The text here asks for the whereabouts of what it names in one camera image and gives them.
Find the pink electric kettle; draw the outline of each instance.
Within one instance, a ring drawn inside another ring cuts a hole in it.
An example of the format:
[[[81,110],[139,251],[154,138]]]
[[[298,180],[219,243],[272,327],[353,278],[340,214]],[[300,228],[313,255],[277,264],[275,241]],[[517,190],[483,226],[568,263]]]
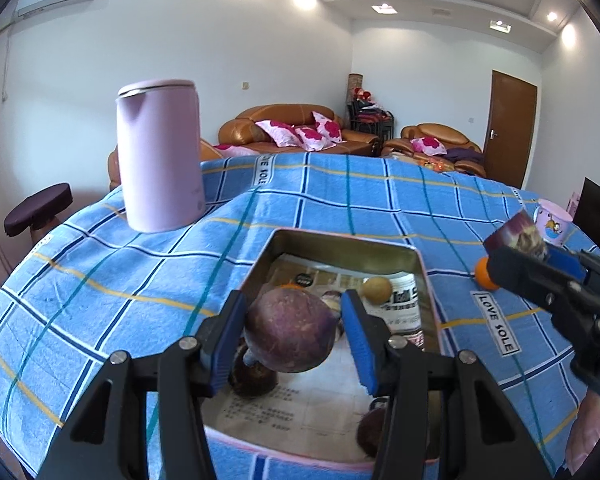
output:
[[[118,158],[129,227],[171,231],[205,210],[193,81],[143,81],[118,92]]]

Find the human hand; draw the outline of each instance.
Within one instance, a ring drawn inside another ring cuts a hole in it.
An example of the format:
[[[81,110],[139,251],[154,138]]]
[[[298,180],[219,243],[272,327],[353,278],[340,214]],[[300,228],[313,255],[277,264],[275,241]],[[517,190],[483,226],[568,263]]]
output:
[[[566,458],[571,474],[583,464],[600,440],[600,396],[593,390],[580,403],[578,416],[567,441]]]

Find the kettle lid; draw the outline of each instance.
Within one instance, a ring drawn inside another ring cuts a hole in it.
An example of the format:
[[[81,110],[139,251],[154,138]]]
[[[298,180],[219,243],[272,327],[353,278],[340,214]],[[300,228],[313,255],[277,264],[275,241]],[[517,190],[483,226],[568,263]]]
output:
[[[122,96],[129,92],[138,90],[149,90],[152,88],[163,88],[166,86],[187,86],[193,87],[193,81],[189,79],[150,79],[148,81],[141,81],[139,83],[132,83],[131,85],[123,86],[118,91],[118,96]]]

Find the white wall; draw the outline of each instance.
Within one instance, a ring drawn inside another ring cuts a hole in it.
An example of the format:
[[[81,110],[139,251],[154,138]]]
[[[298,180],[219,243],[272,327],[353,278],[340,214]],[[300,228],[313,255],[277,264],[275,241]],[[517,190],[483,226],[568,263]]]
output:
[[[95,0],[49,10],[0,35],[0,226],[24,197],[69,182],[76,207],[104,195],[125,84],[190,78],[203,137],[251,106],[314,102],[344,112],[350,21],[292,0]],[[248,81],[250,90],[241,90]],[[17,263],[28,235],[1,244]]]
[[[540,54],[509,41],[432,23],[354,22],[352,71],[394,114],[398,132],[442,123],[484,146],[493,70],[541,87]]]
[[[542,55],[542,112],[528,188],[562,206],[584,178],[600,185],[600,34],[584,10]]]

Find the orange fruit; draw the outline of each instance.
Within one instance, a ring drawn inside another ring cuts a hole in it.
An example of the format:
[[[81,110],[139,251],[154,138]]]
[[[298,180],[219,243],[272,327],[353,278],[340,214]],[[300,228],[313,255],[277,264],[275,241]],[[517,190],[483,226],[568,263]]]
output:
[[[489,273],[487,272],[487,262],[489,261],[488,256],[483,256],[475,264],[475,281],[478,282],[482,288],[487,290],[498,290],[500,287],[491,281]]]

